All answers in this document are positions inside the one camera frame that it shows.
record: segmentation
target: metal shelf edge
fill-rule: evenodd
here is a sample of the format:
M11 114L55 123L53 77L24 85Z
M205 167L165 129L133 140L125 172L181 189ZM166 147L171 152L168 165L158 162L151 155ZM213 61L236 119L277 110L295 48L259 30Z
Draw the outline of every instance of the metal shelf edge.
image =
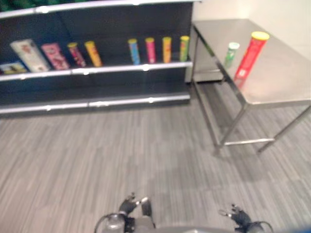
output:
M166 101L190 100L190 94L173 95L173 96L160 96L148 98L133 98L124 100L104 100L94 102L81 102L81 103L64 103L64 104L44 104L37 106L20 106L20 107L7 107L0 108L1 114L14 114L23 112L49 112L51 110L74 109L74 108L88 108L88 107L107 107L115 105L127 104L140 104L140 103L156 103Z
M0 82L10 80L25 80L31 78L45 78L53 76L67 76L77 74L95 74L95 73L109 73L109 72L123 72L123 71L148 71L153 69L169 69L169 68L183 68L192 67L192 62L172 62L161 64L143 64L143 65L127 65L127 66L112 66L112 67L91 67L91 68L76 68L69 70L53 70L38 73L22 73L0 75Z
M178 2L182 3L182 2L195 2L195 1L201 0L101 0L101 1L75 2L58 5L38 6L34 8L14 10L8 12L0 12L0 19L33 15L33 14L46 14L49 12L57 12L57 11L96 8L96 7L131 6L131 5L138 6L144 4L178 3Z

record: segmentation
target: white box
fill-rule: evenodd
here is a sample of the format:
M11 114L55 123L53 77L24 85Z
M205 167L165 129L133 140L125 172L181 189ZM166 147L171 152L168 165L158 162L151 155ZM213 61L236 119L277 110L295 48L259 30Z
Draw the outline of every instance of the white box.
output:
M10 45L31 72L44 72L51 69L33 40L17 40Z

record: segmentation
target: white wall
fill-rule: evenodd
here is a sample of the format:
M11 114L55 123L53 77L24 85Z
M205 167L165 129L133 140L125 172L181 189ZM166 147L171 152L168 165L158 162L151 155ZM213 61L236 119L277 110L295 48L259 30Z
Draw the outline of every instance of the white wall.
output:
M193 20L249 18L311 60L311 0L203 0Z

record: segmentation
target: blue canister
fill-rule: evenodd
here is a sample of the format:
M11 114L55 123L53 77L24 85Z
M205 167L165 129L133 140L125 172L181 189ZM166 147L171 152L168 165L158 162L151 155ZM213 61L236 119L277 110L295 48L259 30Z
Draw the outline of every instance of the blue canister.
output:
M136 39L129 39L128 44L131 50L131 57L134 65L140 64L139 52L138 52L138 45Z

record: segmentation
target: gray carpet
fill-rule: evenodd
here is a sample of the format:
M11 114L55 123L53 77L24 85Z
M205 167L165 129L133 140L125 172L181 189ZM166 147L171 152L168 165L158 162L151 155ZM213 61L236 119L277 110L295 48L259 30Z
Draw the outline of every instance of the gray carpet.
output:
M226 84L205 85L225 128L238 111ZM276 132L303 108L250 114L233 138ZM256 146L214 153L199 103L36 116L0 122L0 232L91 233L132 191L151 197L157 226L233 229L217 214L231 202L276 231L311 225L311 124L255 155Z

